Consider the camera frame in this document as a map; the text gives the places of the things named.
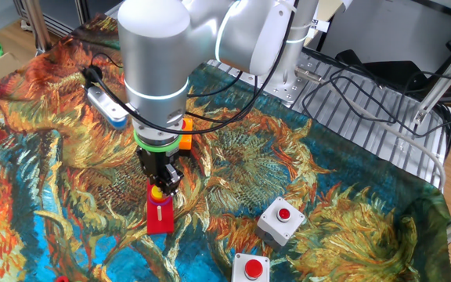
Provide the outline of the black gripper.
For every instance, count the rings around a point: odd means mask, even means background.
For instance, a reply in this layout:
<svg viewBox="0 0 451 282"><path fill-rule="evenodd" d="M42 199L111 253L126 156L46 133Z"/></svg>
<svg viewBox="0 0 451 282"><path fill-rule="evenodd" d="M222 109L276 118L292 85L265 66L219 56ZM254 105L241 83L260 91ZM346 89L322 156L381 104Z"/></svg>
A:
<svg viewBox="0 0 451 282"><path fill-rule="evenodd" d="M136 154L143 171L149 177L149 185L162 188L162 192L167 196L174 195L183 178L183 173L175 166L179 159L179 150L153 152L138 147Z"/></svg>

